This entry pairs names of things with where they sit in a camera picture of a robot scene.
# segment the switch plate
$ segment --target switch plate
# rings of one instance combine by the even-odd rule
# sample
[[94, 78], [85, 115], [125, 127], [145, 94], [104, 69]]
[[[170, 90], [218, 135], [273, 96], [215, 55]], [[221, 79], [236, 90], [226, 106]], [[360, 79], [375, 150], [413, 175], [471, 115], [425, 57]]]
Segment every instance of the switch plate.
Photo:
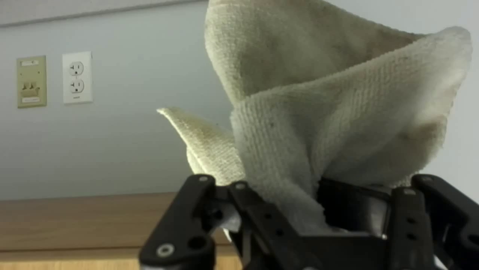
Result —
[[46, 106], [46, 57], [16, 60], [16, 106]]
[[62, 102], [91, 100], [91, 52], [62, 54]]

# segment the wall outlet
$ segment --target wall outlet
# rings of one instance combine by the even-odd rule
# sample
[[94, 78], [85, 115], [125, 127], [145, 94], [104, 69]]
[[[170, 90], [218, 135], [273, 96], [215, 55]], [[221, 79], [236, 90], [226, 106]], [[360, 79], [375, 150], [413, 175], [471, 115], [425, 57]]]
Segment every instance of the wall outlet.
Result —
[[46, 106], [46, 57], [16, 60], [17, 108]]
[[91, 52], [62, 55], [62, 102], [91, 102]]

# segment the white cloth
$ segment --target white cloth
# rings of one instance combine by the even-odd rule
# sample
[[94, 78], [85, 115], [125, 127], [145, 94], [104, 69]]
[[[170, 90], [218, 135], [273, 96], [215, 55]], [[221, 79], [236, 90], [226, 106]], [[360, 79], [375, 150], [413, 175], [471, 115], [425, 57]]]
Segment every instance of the white cloth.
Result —
[[434, 157], [471, 58], [461, 27], [411, 34], [321, 0], [209, 0], [205, 37], [233, 135], [161, 114], [194, 172], [245, 177], [302, 235], [329, 231], [321, 177], [392, 187]]

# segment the wooden surface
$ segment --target wooden surface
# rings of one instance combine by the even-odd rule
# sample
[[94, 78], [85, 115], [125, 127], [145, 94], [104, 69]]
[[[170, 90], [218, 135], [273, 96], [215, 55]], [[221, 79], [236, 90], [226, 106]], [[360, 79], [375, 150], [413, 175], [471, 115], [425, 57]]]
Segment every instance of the wooden surface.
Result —
[[[0, 270], [136, 270], [137, 252], [173, 195], [0, 202]], [[217, 268], [239, 268], [215, 234]]]

